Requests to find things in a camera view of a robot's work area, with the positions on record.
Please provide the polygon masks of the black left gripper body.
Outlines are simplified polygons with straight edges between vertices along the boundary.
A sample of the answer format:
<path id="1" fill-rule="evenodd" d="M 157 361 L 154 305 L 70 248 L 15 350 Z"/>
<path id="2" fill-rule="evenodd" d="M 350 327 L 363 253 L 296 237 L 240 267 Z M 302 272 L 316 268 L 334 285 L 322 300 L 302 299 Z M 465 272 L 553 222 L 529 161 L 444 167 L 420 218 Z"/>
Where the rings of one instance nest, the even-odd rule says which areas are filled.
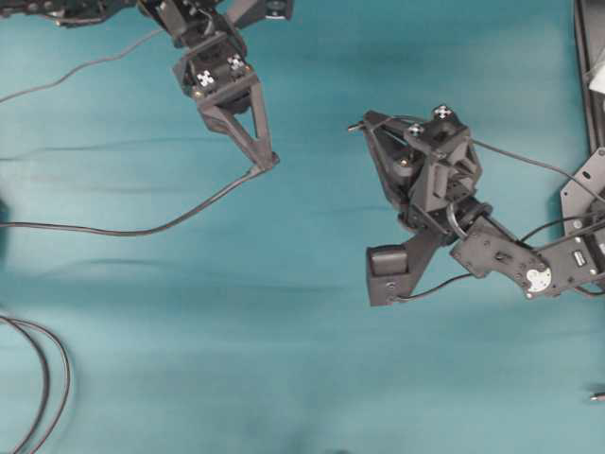
<path id="1" fill-rule="evenodd" d="M 259 106 L 259 80 L 246 57 L 241 35 L 218 32 L 189 46 L 173 73 L 200 112 L 214 107 L 228 112 L 255 110 Z"/>

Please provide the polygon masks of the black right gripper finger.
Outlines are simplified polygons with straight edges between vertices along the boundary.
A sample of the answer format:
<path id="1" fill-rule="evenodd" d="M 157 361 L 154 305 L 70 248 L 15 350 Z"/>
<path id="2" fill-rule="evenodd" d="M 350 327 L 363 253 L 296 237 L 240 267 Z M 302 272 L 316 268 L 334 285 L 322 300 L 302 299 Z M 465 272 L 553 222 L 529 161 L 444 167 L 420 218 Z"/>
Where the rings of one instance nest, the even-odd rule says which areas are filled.
<path id="1" fill-rule="evenodd" d="M 425 122 L 405 116 L 372 117 L 372 160 L 375 164 L 417 164 L 425 153 L 419 140 L 425 133 Z"/>
<path id="2" fill-rule="evenodd" d="M 411 166 L 407 146 L 389 134 L 387 124 L 391 120 L 386 114 L 367 111 L 362 117 L 362 126 L 385 197 L 402 213 L 409 206 Z"/>

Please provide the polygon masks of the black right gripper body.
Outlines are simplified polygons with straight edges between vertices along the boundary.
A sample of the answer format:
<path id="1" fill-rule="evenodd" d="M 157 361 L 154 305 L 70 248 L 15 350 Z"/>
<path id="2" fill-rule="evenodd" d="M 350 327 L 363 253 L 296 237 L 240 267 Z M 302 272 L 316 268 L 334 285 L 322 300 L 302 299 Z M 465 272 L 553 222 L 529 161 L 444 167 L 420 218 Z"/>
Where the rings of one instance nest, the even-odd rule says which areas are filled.
<path id="1" fill-rule="evenodd" d="M 434 108 L 424 122 L 419 140 L 424 160 L 410 164 L 409 206 L 398 220 L 411 233 L 409 239 L 429 231 L 448 235 L 449 246 L 466 237 L 475 221 L 490 215 L 493 207 L 475 197 L 482 166 L 470 128 L 448 106 Z"/>

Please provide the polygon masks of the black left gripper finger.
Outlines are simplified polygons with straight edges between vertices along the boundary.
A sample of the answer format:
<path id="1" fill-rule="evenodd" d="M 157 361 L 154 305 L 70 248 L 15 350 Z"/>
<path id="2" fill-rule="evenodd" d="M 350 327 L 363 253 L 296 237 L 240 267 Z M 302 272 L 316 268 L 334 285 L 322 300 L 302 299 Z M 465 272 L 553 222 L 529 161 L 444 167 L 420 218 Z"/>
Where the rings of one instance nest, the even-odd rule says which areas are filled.
<path id="1" fill-rule="evenodd" d="M 252 81 L 250 95 L 254 125 L 254 138 L 252 139 L 253 161 L 258 166 L 276 166 L 280 162 L 280 159 L 272 149 L 262 86 L 258 77 L 254 77 Z"/>
<path id="2" fill-rule="evenodd" d="M 217 105 L 198 105 L 199 114 L 210 131 L 226 134 L 239 146 L 246 156 L 252 161 L 252 137 L 242 124 L 228 110 Z"/>

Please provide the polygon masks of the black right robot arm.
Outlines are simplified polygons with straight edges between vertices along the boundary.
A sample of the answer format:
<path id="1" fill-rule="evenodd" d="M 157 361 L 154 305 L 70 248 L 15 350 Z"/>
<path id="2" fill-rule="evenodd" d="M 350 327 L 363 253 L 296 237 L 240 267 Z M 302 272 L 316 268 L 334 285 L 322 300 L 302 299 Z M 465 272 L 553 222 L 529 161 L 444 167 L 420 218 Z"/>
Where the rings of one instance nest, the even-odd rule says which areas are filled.
<path id="1" fill-rule="evenodd" d="M 372 306 L 418 299 L 414 289 L 435 252 L 450 248 L 466 277 L 495 271 L 528 299 L 554 297 L 586 284 L 604 284 L 604 212 L 588 208 L 574 233 L 532 247 L 497 222 L 479 201 L 482 175 L 470 129 L 445 105 L 429 120 L 368 111 L 358 124 L 386 199 L 412 237 L 366 251 L 366 282 Z"/>

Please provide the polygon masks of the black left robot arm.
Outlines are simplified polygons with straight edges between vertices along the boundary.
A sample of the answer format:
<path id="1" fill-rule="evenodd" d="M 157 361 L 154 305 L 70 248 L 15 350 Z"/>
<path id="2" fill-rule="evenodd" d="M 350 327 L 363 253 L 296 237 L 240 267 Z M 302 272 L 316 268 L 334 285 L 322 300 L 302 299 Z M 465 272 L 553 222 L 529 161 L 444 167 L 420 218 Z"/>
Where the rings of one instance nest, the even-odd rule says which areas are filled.
<path id="1" fill-rule="evenodd" d="M 241 29 L 265 19 L 289 20 L 291 1 L 239 0 L 224 12 L 216 1 L 4 1 L 1 15 L 34 15 L 58 26 L 93 26 L 123 9 L 139 9 L 167 33 L 184 54 L 173 72 L 183 93 L 195 100 L 210 131 L 230 136 L 252 163 L 274 167 L 261 83 L 247 62 Z"/>

